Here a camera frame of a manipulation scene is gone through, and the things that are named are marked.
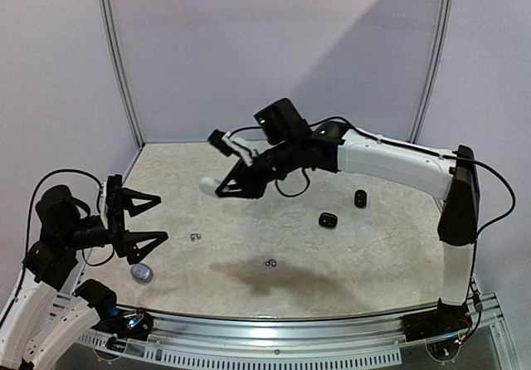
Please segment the white oval charging case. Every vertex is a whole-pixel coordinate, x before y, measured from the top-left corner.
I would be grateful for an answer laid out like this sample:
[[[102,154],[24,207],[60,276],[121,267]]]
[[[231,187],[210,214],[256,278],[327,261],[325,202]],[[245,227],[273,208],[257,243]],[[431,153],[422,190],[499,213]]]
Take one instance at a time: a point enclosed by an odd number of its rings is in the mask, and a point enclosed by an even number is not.
[[[202,192],[209,196],[216,197],[217,189],[219,188],[221,182],[218,179],[204,177],[200,179],[199,187]]]

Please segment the silver blue charging case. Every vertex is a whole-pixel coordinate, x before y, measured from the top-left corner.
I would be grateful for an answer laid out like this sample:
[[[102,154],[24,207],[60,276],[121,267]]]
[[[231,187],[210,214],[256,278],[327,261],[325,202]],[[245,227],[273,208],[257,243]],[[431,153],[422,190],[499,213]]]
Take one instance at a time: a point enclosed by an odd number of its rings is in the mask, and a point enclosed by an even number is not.
[[[130,274],[133,280],[139,284],[149,284],[153,280],[153,270],[144,263],[138,263],[131,266]]]

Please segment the glossy black earbud charging case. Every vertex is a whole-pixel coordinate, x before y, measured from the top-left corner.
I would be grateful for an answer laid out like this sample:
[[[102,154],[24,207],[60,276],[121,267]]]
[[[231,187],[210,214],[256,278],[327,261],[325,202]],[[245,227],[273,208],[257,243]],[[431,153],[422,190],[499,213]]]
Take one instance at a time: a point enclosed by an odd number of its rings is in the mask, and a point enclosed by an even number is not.
[[[322,212],[319,215],[318,224],[325,229],[334,230],[338,225],[338,217],[330,212]]]

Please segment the small black case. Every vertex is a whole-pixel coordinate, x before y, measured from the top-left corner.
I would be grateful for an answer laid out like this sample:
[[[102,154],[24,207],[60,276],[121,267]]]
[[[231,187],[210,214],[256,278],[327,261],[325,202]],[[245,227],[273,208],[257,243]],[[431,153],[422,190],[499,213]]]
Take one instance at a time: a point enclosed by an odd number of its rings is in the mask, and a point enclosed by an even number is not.
[[[354,205],[357,208],[365,208],[367,206],[367,193],[359,189],[354,193]]]

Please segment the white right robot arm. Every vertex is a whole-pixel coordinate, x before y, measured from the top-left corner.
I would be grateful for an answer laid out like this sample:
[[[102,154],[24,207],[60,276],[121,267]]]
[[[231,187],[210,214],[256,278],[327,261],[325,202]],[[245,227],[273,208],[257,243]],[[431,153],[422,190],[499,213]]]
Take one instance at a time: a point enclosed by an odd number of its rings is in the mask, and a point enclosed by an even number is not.
[[[270,148],[259,152],[232,132],[214,130],[208,142],[237,163],[222,181],[202,178],[214,197],[258,199],[268,183],[301,169],[359,173],[415,188],[443,202],[437,233],[443,245],[441,306],[429,316],[435,333],[460,322],[468,294],[477,239],[479,184],[471,148],[426,148],[373,135],[333,117],[311,128],[292,102],[277,100],[254,116]]]

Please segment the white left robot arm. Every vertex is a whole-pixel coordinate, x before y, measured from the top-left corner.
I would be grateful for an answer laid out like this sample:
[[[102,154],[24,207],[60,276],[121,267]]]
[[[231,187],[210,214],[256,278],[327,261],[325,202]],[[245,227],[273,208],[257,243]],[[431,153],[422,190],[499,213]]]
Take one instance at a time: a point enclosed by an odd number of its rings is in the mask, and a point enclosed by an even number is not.
[[[66,185],[44,192],[36,204],[41,222],[39,239],[22,261],[19,279],[1,315],[1,367],[50,369],[87,330],[110,334],[112,340],[145,341],[153,317],[145,309],[127,312],[117,306],[117,294],[97,280],[79,285],[70,303],[42,331],[37,322],[78,264],[77,254],[112,246],[114,253],[136,265],[168,239],[164,231],[128,231],[124,217],[156,207],[161,197],[123,187],[114,175],[106,186],[105,214],[93,215]]]

